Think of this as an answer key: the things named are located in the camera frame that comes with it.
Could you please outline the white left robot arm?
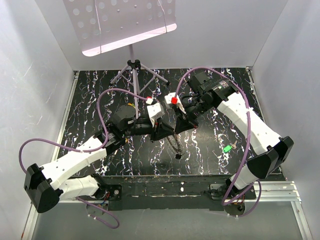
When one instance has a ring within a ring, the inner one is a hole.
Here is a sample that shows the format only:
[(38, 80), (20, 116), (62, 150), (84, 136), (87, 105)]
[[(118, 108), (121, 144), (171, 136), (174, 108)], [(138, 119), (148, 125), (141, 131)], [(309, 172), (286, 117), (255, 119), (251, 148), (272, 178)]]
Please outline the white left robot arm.
[(103, 159), (126, 143), (126, 137), (149, 135), (152, 142), (174, 135), (174, 128), (162, 120), (164, 110), (159, 103), (147, 106), (148, 115), (136, 117), (133, 106), (121, 106), (106, 122), (105, 130), (91, 136), (74, 151), (42, 166), (26, 169), (24, 190), (38, 213), (51, 210), (61, 200), (90, 196), (101, 200), (108, 188), (101, 177), (71, 177)]

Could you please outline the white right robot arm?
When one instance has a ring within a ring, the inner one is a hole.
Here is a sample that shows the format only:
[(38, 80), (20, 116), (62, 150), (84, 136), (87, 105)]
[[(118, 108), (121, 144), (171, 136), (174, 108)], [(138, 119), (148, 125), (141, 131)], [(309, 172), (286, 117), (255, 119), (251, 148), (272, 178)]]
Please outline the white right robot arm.
[(183, 103), (177, 92), (170, 93), (166, 100), (177, 115), (176, 134), (197, 128), (197, 119), (216, 109), (246, 136), (240, 169), (226, 181), (226, 195), (239, 198), (251, 183), (265, 179), (286, 161), (294, 146), (292, 138), (282, 137), (267, 126), (250, 108), (245, 93), (229, 78), (213, 80), (199, 72), (187, 84), (195, 94), (190, 103)]

